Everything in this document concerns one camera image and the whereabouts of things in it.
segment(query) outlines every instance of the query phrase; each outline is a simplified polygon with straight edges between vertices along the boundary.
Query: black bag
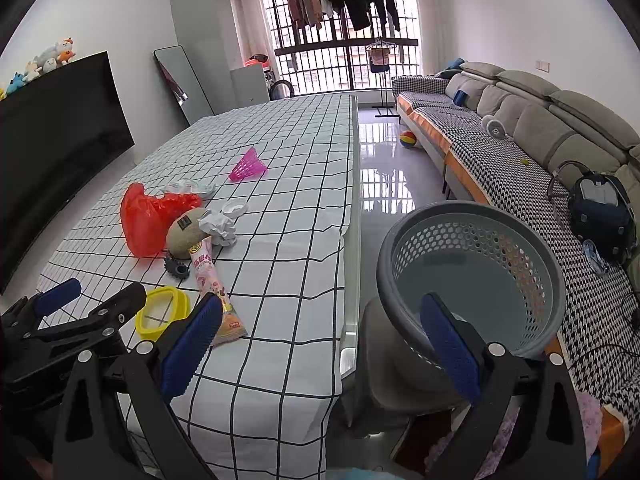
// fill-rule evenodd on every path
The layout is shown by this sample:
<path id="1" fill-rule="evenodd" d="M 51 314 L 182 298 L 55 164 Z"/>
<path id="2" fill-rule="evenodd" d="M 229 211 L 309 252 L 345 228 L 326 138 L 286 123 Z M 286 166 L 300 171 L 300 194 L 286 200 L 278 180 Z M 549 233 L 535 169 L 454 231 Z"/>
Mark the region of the black bag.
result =
<path id="1" fill-rule="evenodd" d="M 558 194 L 553 187 L 565 166 L 581 172 L 569 190 L 569 225 L 578 240 L 593 241 L 600 256 L 609 263 L 621 264 L 636 248 L 636 218 L 622 183 L 611 175 L 596 173 L 576 160 L 567 160 L 553 172 L 546 190 L 551 201 Z"/>

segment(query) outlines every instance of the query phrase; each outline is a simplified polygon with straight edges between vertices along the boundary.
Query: blue gripper pad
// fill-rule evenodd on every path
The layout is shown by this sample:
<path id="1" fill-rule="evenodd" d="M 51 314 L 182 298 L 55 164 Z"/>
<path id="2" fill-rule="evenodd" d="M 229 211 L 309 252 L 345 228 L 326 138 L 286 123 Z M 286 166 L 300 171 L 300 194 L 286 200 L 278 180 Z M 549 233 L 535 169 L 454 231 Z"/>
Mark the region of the blue gripper pad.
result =
<path id="1" fill-rule="evenodd" d="M 187 391 L 198 364 L 222 324 L 222 300 L 213 294 L 191 320 L 182 336 L 162 361 L 160 394 L 164 402 Z"/>
<path id="2" fill-rule="evenodd" d="M 78 298 L 81 291 L 82 286 L 75 278 L 69 278 L 66 282 L 56 285 L 51 290 L 38 296 L 34 307 L 36 316 L 50 316 L 57 309 Z"/>
<path id="3" fill-rule="evenodd" d="M 425 295 L 420 308 L 420 323 L 456 390 L 473 404 L 481 397 L 480 370 L 451 322 L 450 314 L 447 317 L 444 313 L 446 308 L 439 298 Z"/>

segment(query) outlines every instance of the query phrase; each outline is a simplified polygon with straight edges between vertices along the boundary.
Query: wall switch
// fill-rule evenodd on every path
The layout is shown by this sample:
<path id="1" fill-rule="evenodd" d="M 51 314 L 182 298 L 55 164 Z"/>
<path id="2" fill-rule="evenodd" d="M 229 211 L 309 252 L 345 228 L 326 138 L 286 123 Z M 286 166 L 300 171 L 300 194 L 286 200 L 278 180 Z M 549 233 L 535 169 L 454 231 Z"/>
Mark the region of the wall switch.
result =
<path id="1" fill-rule="evenodd" d="M 542 72 L 549 72 L 549 70 L 551 69 L 551 63 L 549 63 L 548 61 L 536 61 L 536 69 L 537 70 L 542 70 Z"/>

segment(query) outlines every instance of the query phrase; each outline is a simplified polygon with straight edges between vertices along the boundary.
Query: tiled floor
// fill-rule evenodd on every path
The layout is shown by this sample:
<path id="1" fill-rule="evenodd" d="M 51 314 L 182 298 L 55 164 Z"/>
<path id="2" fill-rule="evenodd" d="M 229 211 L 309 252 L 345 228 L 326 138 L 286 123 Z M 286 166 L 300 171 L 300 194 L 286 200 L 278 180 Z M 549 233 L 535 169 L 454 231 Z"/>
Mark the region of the tiled floor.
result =
<path id="1" fill-rule="evenodd" d="M 362 180 L 361 308 L 378 294 L 376 263 L 389 229 L 417 207 L 444 200 L 442 176 L 429 156 L 421 148 L 402 147 L 399 133 L 407 128 L 398 124 L 398 118 L 376 118 L 378 113 L 375 108 L 368 108 L 358 114 Z M 406 419 L 385 418 L 388 420 L 381 428 L 380 413 L 365 410 L 348 429 L 337 405 L 326 443 L 328 469 L 356 467 L 384 470 L 407 480 L 420 478 L 418 473 L 402 468 L 390 458 Z"/>

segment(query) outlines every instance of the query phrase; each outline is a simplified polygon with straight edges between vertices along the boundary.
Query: curtain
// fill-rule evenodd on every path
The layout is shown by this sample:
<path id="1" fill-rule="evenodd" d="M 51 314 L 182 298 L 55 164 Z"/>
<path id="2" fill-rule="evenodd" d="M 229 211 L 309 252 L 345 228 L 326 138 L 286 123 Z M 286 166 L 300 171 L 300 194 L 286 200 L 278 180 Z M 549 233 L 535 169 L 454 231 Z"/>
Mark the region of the curtain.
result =
<path id="1" fill-rule="evenodd" d="M 440 0 L 416 0 L 416 3 L 420 25 L 420 69 L 423 74 L 433 74 L 444 69 L 447 62 Z"/>
<path id="2" fill-rule="evenodd" d="M 271 42 L 271 31 L 268 28 L 267 13 L 262 0 L 240 0 L 238 23 L 236 29 L 241 31 L 240 49 L 246 61 L 254 54 L 266 54 L 276 80 L 280 79 L 276 55 Z"/>

